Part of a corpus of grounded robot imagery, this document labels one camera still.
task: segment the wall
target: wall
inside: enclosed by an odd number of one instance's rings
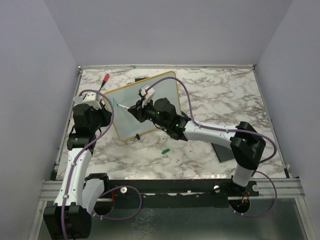
[[[257,65],[282,154],[299,175],[320,239],[320,1],[295,0]]]
[[[78,69],[42,0],[1,0],[0,23],[0,239],[24,240]]]
[[[257,64],[292,0],[44,0],[78,65]]]

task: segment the whiteboard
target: whiteboard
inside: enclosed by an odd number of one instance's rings
[[[155,125],[149,120],[140,123],[131,113],[127,111],[127,109],[117,106],[117,104],[127,107],[136,105],[136,102],[141,99],[141,97],[138,95],[139,89],[145,85],[151,86],[151,84],[166,77],[176,77],[176,73],[174,71],[167,71],[165,73],[149,77],[105,93],[114,107],[113,125],[120,140],[126,141],[134,138],[137,134],[145,134],[155,129]],[[155,90],[155,94],[152,99],[153,103],[157,99],[167,98],[170,103],[175,106],[177,114],[181,114],[178,85],[175,80],[164,80],[154,86],[153,89]],[[110,111],[111,107],[109,103],[107,101],[104,101],[104,103],[106,104],[106,108]]]

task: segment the yellow frame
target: yellow frame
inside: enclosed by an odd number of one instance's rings
[[[164,72],[164,73],[161,73],[161,74],[158,74],[158,75],[155,75],[155,76],[152,76],[152,77],[148,77],[148,78],[146,78],[146,79],[143,79],[143,80],[140,80],[140,81],[137,81],[137,82],[133,82],[133,83],[130,83],[130,84],[128,84],[128,85],[125,85],[125,86],[121,86],[121,87],[112,89],[112,90],[110,90],[110,91],[106,91],[106,92],[104,93],[104,95],[109,94],[109,93],[114,92],[114,91],[119,90],[119,89],[123,89],[123,88],[126,88],[126,87],[130,87],[130,86],[132,86],[132,85],[134,85],[134,84],[139,84],[139,83],[141,83],[141,82],[144,82],[144,81],[147,81],[147,80],[150,80],[150,79],[153,79],[153,78],[156,78],[156,77],[159,77],[159,76],[168,74],[168,73],[173,73],[173,74],[174,74],[174,77],[175,77],[175,78],[177,77],[177,75],[176,75],[176,73],[175,73],[174,71],[166,71],[166,72]],[[180,96],[179,96],[179,90],[178,90],[178,83],[177,83],[177,81],[175,81],[175,86],[176,86],[176,93],[177,93],[177,95],[178,95],[178,102],[179,102],[180,114],[182,114],[182,112],[181,112],[181,104],[180,104]],[[108,108],[108,105],[107,105],[106,100],[103,99],[103,101],[104,101],[104,104],[105,104],[106,109],[109,111],[109,108]],[[131,136],[131,137],[128,137],[128,138],[126,138],[126,139],[122,139],[122,138],[119,136],[119,133],[118,133],[118,130],[117,130],[117,127],[116,127],[116,124],[115,124],[115,123],[113,123],[113,126],[114,126],[114,129],[115,129],[115,132],[116,132],[118,138],[119,138],[121,141],[123,141],[123,142],[125,142],[125,141],[127,141],[127,140],[130,140],[130,139],[133,139],[133,138],[136,137],[136,136]],[[153,130],[155,130],[155,129],[156,129],[156,127],[152,128],[152,129],[150,129],[150,130],[148,130],[148,131],[144,131],[144,132],[140,133],[140,135],[146,134],[146,133],[151,132],[151,131],[153,131]]]

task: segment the marble table top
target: marble table top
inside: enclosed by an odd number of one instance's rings
[[[133,83],[136,78],[152,77],[175,71],[186,85],[194,118],[203,123],[237,125],[249,122],[259,133],[274,139],[268,116],[251,69],[87,69],[82,73],[78,92],[98,90],[106,74],[110,78],[101,92]],[[181,110],[189,115],[186,93],[179,85]],[[73,126],[71,119],[68,133]],[[273,147],[267,142],[262,158]],[[62,180],[67,166],[66,139],[60,158],[57,180]],[[234,159],[220,163],[210,143],[176,141],[161,130],[153,130],[123,142],[112,126],[97,141],[86,174],[107,173],[110,179],[210,179],[230,178],[235,171]],[[279,154],[259,165],[259,171],[272,178],[285,178]]]

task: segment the white marker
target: white marker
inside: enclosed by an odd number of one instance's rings
[[[122,108],[124,108],[124,109],[129,109],[129,107],[124,106],[124,105],[121,105],[121,104],[118,104],[118,107],[122,107]]]

